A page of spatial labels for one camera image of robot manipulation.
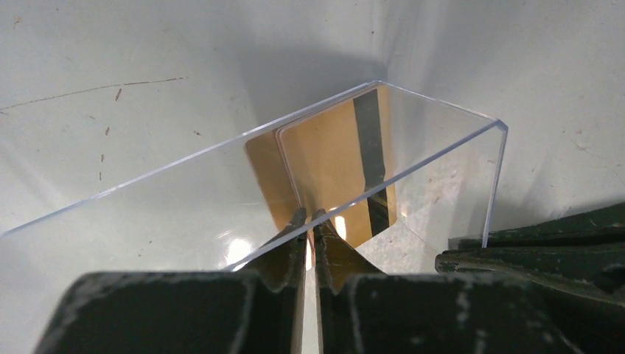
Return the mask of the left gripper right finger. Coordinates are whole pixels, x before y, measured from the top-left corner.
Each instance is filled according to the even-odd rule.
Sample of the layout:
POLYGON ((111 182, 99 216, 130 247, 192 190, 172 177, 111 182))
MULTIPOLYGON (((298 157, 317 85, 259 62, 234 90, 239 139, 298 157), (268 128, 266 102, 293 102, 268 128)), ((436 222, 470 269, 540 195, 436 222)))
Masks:
POLYGON ((313 215, 322 353, 577 353, 529 282, 385 274, 313 215))

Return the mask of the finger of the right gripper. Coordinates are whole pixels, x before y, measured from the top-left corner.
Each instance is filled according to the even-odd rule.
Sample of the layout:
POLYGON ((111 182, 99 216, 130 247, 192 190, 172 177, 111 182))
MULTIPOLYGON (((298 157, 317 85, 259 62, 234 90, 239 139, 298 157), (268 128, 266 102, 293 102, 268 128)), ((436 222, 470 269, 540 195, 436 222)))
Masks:
POLYGON ((494 271, 562 293, 624 302, 624 204, 461 240, 435 259, 440 274, 494 271))

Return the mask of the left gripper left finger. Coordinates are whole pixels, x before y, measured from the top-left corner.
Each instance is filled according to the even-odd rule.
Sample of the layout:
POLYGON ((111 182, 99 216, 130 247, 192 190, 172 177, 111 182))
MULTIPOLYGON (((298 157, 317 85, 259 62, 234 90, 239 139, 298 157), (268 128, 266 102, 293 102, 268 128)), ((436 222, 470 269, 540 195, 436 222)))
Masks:
POLYGON ((236 271, 94 272, 66 290, 37 353, 299 353, 307 236, 236 271))

